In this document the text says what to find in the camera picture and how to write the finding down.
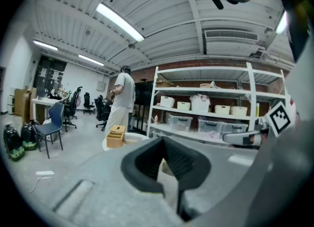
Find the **blue chair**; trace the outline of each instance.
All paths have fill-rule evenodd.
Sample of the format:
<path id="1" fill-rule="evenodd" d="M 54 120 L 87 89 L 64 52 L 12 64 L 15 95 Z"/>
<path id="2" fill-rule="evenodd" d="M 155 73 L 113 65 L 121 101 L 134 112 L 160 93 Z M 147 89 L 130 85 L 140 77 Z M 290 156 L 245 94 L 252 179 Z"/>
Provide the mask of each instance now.
<path id="1" fill-rule="evenodd" d="M 59 132 L 60 145 L 61 145 L 61 149 L 63 150 L 61 136 L 60 136 L 60 130 L 62 129 L 63 110 L 64 110 L 64 105 L 62 103 L 56 102 L 48 110 L 48 113 L 51 118 L 51 123 L 47 123 L 43 125 L 36 125 L 37 132 L 45 136 L 45 144 L 46 144 L 46 151 L 47 151 L 48 159 L 50 159 L 50 157 L 49 157 L 49 152 L 48 152 L 48 147 L 47 147 L 47 135 L 50 135 L 50 139 L 52 140 L 52 134 Z"/>

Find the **fluorescent light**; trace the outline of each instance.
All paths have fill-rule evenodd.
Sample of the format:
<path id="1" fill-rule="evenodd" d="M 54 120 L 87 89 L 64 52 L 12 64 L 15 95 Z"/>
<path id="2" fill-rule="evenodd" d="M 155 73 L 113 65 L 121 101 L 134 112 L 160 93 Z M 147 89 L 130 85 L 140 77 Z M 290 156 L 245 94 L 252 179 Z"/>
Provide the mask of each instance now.
<path id="1" fill-rule="evenodd" d="M 57 47 L 48 45 L 48 44 L 46 44 L 46 43 L 42 43 L 42 42 L 40 42 L 40 41 L 34 41 L 34 43 L 35 43 L 36 45 L 39 45 L 39 46 L 42 46 L 42 47 L 46 47 L 46 48 L 49 48 L 49 49 L 58 51 L 58 48 L 57 48 Z"/>
<path id="2" fill-rule="evenodd" d="M 79 56 L 80 58 L 82 58 L 82 59 L 89 60 L 89 61 L 91 61 L 91 62 L 94 62 L 94 63 L 98 64 L 98 65 L 103 66 L 103 63 L 100 63 L 100 62 L 98 62 L 98 61 L 96 61 L 96 60 L 92 60 L 91 58 L 88 58 L 88 57 L 86 57 L 86 56 L 84 56 L 84 55 L 79 54 L 78 56 Z"/>
<path id="3" fill-rule="evenodd" d="M 287 12 L 285 11 L 277 26 L 276 33 L 282 34 L 287 27 Z"/>
<path id="4" fill-rule="evenodd" d="M 103 3 L 100 3 L 97 6 L 96 11 L 101 13 L 111 21 L 115 22 L 120 28 L 122 28 L 138 42 L 144 40 L 144 37 L 138 31 L 136 31 L 133 26 L 131 26 L 124 18 L 122 18 L 119 14 L 113 11 L 110 7 L 106 6 Z"/>

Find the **red brick wall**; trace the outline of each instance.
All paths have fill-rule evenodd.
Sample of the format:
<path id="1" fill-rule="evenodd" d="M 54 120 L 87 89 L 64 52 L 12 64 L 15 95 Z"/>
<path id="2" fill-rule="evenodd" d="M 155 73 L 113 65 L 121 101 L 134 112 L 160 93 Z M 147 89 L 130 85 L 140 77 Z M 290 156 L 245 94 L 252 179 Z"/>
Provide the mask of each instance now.
<path id="1" fill-rule="evenodd" d="M 257 70 L 264 70 L 268 72 L 273 72 L 280 74 L 280 69 L 275 68 L 272 66 L 268 66 L 265 64 L 258 64 L 251 62 L 253 69 Z M 181 61 L 181 62 L 173 62 L 173 63 L 168 63 L 168 64 L 163 64 L 159 66 L 159 70 L 166 70 L 166 69 L 174 69 L 174 68 L 189 68 L 189 67 L 206 67 L 206 66 L 227 66 L 227 67 L 246 67 L 246 61 L 236 61 L 236 60 L 190 60 L 190 61 Z M 156 67 L 150 67 L 150 68 L 145 68 L 142 70 L 134 71 L 131 73 L 131 76 L 134 80 L 135 83 L 142 82 L 141 79 L 145 78 L 148 81 L 153 81 L 154 80 L 154 75 L 155 75 L 155 70 Z M 117 77 L 111 78 L 108 86 L 108 91 L 112 90 L 114 88 L 114 83 L 116 81 Z M 181 81 L 181 82 L 175 82 L 175 85 L 179 85 L 180 87 L 199 87 L 200 83 L 204 83 L 204 81 Z M 216 81 L 215 82 L 218 87 L 221 88 L 236 88 L 236 83 L 234 82 L 221 82 L 221 81 Z M 282 89 L 282 81 L 278 80 L 273 82 L 270 87 L 269 91 L 271 93 L 279 93 L 279 91 Z M 248 83 L 243 83 L 242 84 L 243 89 L 245 90 L 250 90 L 250 85 Z M 256 85 L 256 90 L 260 92 L 268 92 L 268 87 L 264 85 Z M 173 96 L 176 101 L 189 101 L 189 97 L 182 97 L 182 96 Z M 230 105 L 234 106 L 236 105 L 236 100 L 235 99 L 222 99 L 222 98 L 211 98 L 210 99 L 210 108 L 213 111 L 213 107 L 217 104 L 223 104 L 223 105 Z M 251 105 L 248 101 L 243 101 L 242 102 L 243 106 L 248 107 L 248 112 L 247 115 L 250 115 L 251 111 Z M 268 112 L 268 103 L 266 102 L 261 102 L 260 103 L 260 116 L 265 115 Z M 147 121 L 149 114 L 149 107 L 145 108 L 145 122 Z M 153 110 L 153 117 L 155 115 L 158 115 L 160 118 L 161 111 L 160 110 Z"/>

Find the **white ceiling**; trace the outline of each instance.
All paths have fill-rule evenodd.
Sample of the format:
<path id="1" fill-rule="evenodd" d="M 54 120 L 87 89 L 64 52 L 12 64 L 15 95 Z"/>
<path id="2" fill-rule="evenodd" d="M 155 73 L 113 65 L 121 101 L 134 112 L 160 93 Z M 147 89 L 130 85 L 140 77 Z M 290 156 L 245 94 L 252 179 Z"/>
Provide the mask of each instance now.
<path id="1" fill-rule="evenodd" d="M 136 42 L 96 12 L 100 2 L 124 17 L 145 40 Z M 293 65 L 286 34 L 274 32 L 283 11 L 280 0 L 253 0 L 238 5 L 223 0 L 223 4 L 225 8 L 218 10 L 211 0 L 26 0 L 25 15 L 35 39 L 59 48 L 57 52 L 43 50 L 44 54 L 75 61 L 105 75 L 116 73 L 123 65 L 140 69 L 182 58 L 212 57 L 206 56 L 204 48 L 206 29 L 256 33 L 256 44 L 263 50 L 259 61 Z M 135 44 L 135 49 L 129 49 L 129 43 Z M 78 54 L 105 65 L 86 63 Z"/>

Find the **white wall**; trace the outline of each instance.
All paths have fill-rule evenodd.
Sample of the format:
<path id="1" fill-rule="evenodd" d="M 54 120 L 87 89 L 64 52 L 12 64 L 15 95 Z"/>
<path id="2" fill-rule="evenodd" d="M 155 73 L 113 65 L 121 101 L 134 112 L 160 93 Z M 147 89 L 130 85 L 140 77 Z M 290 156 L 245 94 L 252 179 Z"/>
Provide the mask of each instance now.
<path id="1" fill-rule="evenodd" d="M 96 90 L 97 82 L 99 80 L 102 81 L 104 78 L 106 83 L 105 91 L 99 92 Z M 80 93 L 81 104 L 77 109 L 85 109 L 83 106 L 85 92 L 89 93 L 90 104 L 94 102 L 94 99 L 99 95 L 106 97 L 109 78 L 104 77 L 104 75 L 96 73 L 92 70 L 74 65 L 72 63 L 67 63 L 61 84 L 66 91 L 72 91 L 73 89 L 80 86 L 83 87 Z"/>
<path id="2" fill-rule="evenodd" d="M 1 112 L 7 111 L 10 89 L 23 89 L 25 85 L 29 86 L 34 78 L 33 68 L 38 64 L 40 55 L 32 43 L 32 35 L 29 23 L 12 22 L 9 25 L 0 53 L 0 66 L 6 68 L 1 93 Z"/>

